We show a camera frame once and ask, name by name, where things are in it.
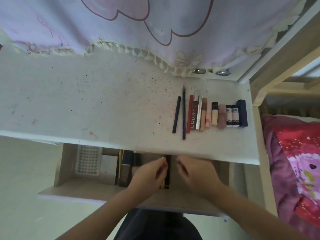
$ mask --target curtain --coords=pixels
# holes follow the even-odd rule
[[[32,54],[101,46],[165,72],[231,68],[275,45],[306,0],[1,0],[0,27]]]

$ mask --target black pencil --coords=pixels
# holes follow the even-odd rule
[[[178,102],[177,102],[177,108],[176,108],[176,115],[174,117],[174,124],[173,124],[173,130],[172,133],[176,133],[177,130],[177,124],[178,124],[178,116],[179,116],[179,110],[180,110],[180,103],[181,103],[181,97],[178,97]]]
[[[182,90],[182,139],[186,139],[186,88]]]

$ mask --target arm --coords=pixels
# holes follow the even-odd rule
[[[151,197],[166,178],[168,164],[158,159],[140,167],[129,187],[79,222],[57,240],[106,240],[119,221]]]
[[[191,189],[235,220],[243,230],[261,240],[307,240],[307,236],[231,190],[219,180],[210,161],[180,156],[178,170]]]

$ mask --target wooden bed frame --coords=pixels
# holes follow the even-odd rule
[[[250,79],[253,114],[256,127],[260,175],[265,208],[277,214],[274,192],[271,183],[269,158],[265,149],[261,114],[269,113],[264,101],[266,96],[288,95],[294,97],[314,97],[320,101],[320,77],[310,82],[288,82],[287,78],[301,70],[307,64],[320,57],[320,12],[301,28],[274,56],[262,66]],[[300,116],[320,118],[316,109],[300,108]],[[282,106],[276,109],[277,114],[289,115],[288,110]]]

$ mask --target hand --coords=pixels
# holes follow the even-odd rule
[[[200,196],[208,199],[222,194],[224,185],[219,180],[212,162],[187,156],[178,156],[178,172],[186,184]]]
[[[132,178],[128,190],[139,203],[150,198],[167,176],[168,164],[165,159],[151,161],[141,166]]]

